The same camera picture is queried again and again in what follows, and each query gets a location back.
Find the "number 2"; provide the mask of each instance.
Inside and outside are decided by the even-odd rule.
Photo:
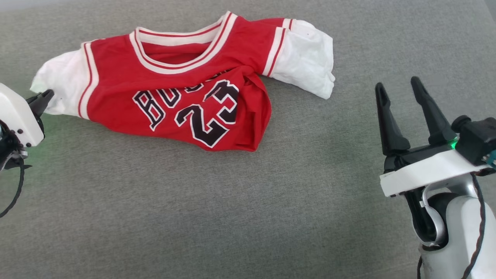
[[[206,101],[210,97],[213,97],[220,104],[224,104],[228,99],[231,100],[234,105],[230,108],[224,106],[217,113],[217,116],[225,124],[235,124],[238,93],[239,89],[234,84],[223,79],[215,83],[212,89],[205,94],[203,101]],[[188,116],[193,138],[210,148],[213,148],[229,131],[229,129],[214,118],[207,123],[209,129],[206,130],[203,108],[199,104],[190,105],[176,114],[175,121],[178,127],[181,127],[188,120]]]

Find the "white fabric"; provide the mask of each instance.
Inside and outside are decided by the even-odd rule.
[[[31,91],[52,89],[55,96],[45,110],[48,114],[78,114],[81,96],[89,83],[89,70],[84,48],[50,59],[38,70]]]
[[[217,22],[194,32],[156,32],[143,27],[137,27],[135,32],[138,33],[138,38],[141,42],[160,46],[180,46],[193,43],[206,44],[214,41],[219,30],[222,29],[221,23],[224,22],[224,19],[230,13],[227,12]]]
[[[226,31],[220,38],[220,47],[227,39],[235,19],[236,16],[232,15],[227,23]],[[219,24],[219,21],[199,31],[208,30],[216,24]],[[331,73],[333,68],[332,38],[303,20],[287,19],[283,25],[286,28],[276,29],[275,39],[262,74],[328,99],[335,81]],[[211,36],[216,30],[208,32],[207,36]],[[204,64],[211,57],[209,55],[210,57],[200,63],[182,69],[159,68],[150,64],[139,53],[134,33],[130,34],[130,39],[139,60],[155,72],[184,72]],[[55,97],[48,103],[45,111],[48,114],[66,114],[89,119],[87,104],[97,84],[98,73],[91,54],[90,43],[85,43],[77,51],[64,53],[47,61],[36,74],[31,91],[39,93],[52,89],[55,92]]]
[[[336,80],[333,65],[332,38],[306,21],[294,20],[270,77],[328,99]]]
[[[154,72],[157,72],[157,73],[162,73],[162,74],[183,73],[183,72],[187,72],[189,70],[192,70],[194,68],[197,68],[199,66],[206,64],[207,62],[209,62],[212,58],[214,58],[221,51],[222,46],[226,43],[227,38],[229,37],[231,30],[233,29],[233,26],[234,26],[234,23],[235,23],[237,17],[238,17],[237,15],[228,11],[221,18],[222,19],[222,25],[219,28],[215,29],[215,31],[217,31],[215,34],[215,38],[210,43],[208,48],[197,58],[195,58],[191,61],[185,62],[185,63],[181,63],[181,64],[168,64],[168,63],[163,63],[163,62],[151,59],[149,56],[147,56],[145,54],[145,51],[144,51],[143,45],[140,41],[140,38],[138,36],[135,36],[136,31],[132,32],[129,35],[129,39],[131,41],[131,45],[134,48],[136,56],[138,57],[141,64],[143,64],[143,66],[146,67],[147,69],[154,71]],[[195,34],[195,32],[183,33],[183,34],[190,35],[190,34]],[[202,42],[202,41],[198,41],[197,39],[198,39],[197,36],[195,36],[195,37],[189,38],[188,40],[184,40],[183,43]],[[162,41],[162,43],[160,45],[169,45],[170,44],[170,43],[164,44],[165,42],[170,42],[170,38],[168,38],[168,37],[162,38],[161,41]],[[156,65],[168,67],[169,69],[158,67]]]

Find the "gray fabric surface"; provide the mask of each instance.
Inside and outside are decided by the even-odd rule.
[[[493,15],[493,19],[496,20],[496,0],[486,0],[489,12]]]
[[[272,119],[255,153],[112,133],[43,117],[17,206],[0,219],[0,278],[413,279],[406,202],[379,186],[373,88],[382,81],[412,146],[428,130],[421,77],[452,121],[494,115],[496,24],[483,0],[86,0],[0,14],[0,81],[28,96],[41,64],[83,41],[192,31],[225,10],[304,19],[334,38],[322,100],[264,78]],[[16,173],[0,177],[0,205]],[[496,179],[481,179],[496,209]]]
[[[0,12],[36,7],[36,6],[44,6],[47,4],[65,2],[65,1],[71,1],[71,0],[1,0]]]

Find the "white sleeve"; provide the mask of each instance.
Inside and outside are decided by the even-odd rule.
[[[64,53],[45,62],[33,79],[34,93],[52,89],[54,97],[45,110],[48,114],[79,116],[79,100],[89,83],[84,49]]]
[[[328,99],[334,87],[332,38],[303,20],[285,29],[269,77]]]

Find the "basketball jersey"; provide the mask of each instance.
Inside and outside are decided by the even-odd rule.
[[[247,21],[227,12],[191,33],[138,27],[46,62],[31,90],[53,89],[46,112],[112,131],[256,150],[271,108],[258,74],[329,98],[332,38],[295,19]]]

